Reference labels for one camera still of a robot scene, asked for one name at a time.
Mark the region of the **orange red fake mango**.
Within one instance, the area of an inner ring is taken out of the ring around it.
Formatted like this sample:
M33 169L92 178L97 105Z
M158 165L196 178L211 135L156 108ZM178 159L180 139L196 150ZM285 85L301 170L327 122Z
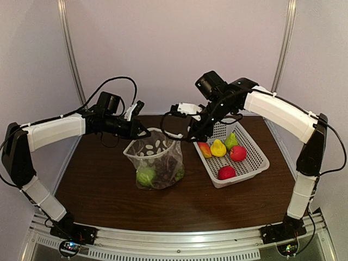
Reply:
M209 159L212 157L210 146L206 142L198 142L197 144L204 158Z

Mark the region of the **yellow fake pear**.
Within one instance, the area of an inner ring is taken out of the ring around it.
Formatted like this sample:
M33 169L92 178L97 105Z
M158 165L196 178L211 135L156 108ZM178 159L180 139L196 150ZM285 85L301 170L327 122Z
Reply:
M221 140L215 139L210 147L211 154L215 157L223 157L226 152L226 146L222 143Z

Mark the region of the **clear polka dot zip bag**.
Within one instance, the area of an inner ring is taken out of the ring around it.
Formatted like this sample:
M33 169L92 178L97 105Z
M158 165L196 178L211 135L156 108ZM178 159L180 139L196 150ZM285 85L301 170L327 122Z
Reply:
M153 168L156 171L167 157L172 156L177 160L176 174L179 168L184 167L181 150L181 138L183 135L169 132L163 133L159 128L154 127L147 130L151 132L151 136L149 138L132 140L123 151L123 154L131 161L136 171L143 167ZM135 182L139 189L156 190L153 188L153 183L151 186L144 187L136 180ZM174 175L172 185L175 183L177 182Z

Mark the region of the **green fake pear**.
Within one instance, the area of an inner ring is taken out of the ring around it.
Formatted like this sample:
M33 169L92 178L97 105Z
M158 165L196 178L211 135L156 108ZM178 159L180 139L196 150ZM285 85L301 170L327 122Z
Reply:
M239 142L237 140L237 137L235 133L231 133L226 139L225 139L225 146L228 151L230 151L234 146L238 146Z

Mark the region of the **dark fake grapes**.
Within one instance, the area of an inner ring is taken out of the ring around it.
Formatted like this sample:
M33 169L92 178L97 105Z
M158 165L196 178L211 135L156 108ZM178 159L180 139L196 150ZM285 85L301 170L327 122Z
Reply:
M153 188L156 190L165 189L173 184L177 160L169 156L163 164L156 169L156 178L153 182Z

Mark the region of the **green fake apple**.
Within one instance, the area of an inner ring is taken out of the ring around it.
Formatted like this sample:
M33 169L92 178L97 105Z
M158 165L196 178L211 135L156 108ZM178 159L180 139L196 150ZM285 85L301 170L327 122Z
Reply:
M144 187L151 186L156 176L156 171L153 168L143 167L136 171L136 181Z

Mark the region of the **green fake grapes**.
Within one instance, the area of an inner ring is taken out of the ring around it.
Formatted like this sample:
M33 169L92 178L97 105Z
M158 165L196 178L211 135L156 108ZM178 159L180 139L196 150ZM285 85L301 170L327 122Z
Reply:
M179 168L175 174L175 181L178 182L180 181L185 175L185 169L182 166L181 168Z

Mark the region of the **red fake apple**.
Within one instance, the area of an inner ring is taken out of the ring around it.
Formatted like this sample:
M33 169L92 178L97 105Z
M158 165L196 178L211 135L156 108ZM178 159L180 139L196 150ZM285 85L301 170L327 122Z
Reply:
M226 180L236 176L236 171L231 166L224 166L218 171L218 179Z

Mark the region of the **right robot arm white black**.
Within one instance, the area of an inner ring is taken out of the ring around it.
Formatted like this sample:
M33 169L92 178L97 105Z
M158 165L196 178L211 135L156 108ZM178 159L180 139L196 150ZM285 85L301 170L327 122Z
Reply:
M208 104L200 106L200 119L190 122L190 141L206 141L213 135L214 125L227 114L247 110L279 125L303 143L296 162L297 179L282 222L285 228L298 230L319 181L327 117L300 109L247 78L227 83L215 71L209 71L196 81L195 86Z

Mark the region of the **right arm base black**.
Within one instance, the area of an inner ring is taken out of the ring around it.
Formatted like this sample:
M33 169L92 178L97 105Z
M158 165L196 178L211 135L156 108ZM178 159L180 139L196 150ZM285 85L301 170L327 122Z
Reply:
M307 233L302 220L283 221L275 225L266 225L259 230L263 244L295 239Z

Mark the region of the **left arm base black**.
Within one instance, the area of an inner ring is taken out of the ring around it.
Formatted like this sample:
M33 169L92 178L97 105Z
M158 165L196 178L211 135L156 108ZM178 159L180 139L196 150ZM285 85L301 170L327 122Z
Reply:
M60 239L67 239L82 245L93 245L96 239L97 228L79 225L74 222L74 215L67 213L59 221L53 221L50 235Z

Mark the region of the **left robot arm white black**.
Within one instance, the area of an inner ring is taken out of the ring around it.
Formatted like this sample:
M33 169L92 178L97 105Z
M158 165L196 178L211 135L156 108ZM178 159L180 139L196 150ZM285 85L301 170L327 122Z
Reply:
M136 101L118 115L116 112L120 100L117 95L102 92L97 103L89 109L81 107L35 123L19 125L13 122L8 125L1 161L12 185L42 211L53 228L61 233L72 234L74 216L40 180L33 158L55 144L89 134L108 133L125 140L149 137L149 131L136 119L144 102Z

